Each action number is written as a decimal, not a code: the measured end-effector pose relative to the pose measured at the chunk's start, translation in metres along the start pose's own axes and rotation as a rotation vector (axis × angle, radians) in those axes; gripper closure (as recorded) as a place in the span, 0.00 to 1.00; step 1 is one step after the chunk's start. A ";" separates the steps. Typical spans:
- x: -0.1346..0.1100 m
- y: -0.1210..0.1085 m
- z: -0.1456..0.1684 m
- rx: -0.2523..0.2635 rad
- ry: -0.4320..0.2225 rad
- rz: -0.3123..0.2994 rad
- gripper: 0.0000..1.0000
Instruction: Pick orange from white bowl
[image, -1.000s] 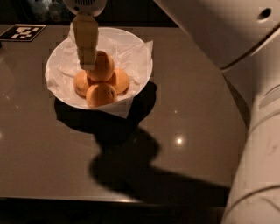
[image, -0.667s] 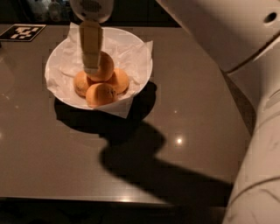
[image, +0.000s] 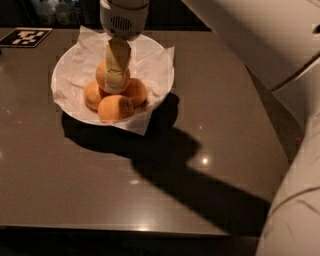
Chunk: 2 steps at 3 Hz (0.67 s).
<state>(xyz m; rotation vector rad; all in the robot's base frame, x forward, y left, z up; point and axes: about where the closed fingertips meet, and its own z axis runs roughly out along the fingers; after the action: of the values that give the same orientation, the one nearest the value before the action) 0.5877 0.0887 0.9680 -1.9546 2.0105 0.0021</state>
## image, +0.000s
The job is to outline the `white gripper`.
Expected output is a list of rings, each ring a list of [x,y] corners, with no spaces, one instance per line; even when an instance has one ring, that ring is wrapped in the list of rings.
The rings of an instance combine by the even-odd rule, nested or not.
[[[119,94],[131,59],[128,41],[135,40],[143,32],[149,0],[99,0],[99,4],[101,25],[113,37],[105,48],[105,89],[108,93]]]

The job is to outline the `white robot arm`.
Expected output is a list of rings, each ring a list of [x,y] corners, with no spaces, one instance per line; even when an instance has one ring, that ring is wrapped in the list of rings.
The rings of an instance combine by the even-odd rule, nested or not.
[[[259,234],[255,256],[320,256],[319,0],[182,0],[304,130],[272,204],[181,169],[144,173],[203,203],[230,232]]]

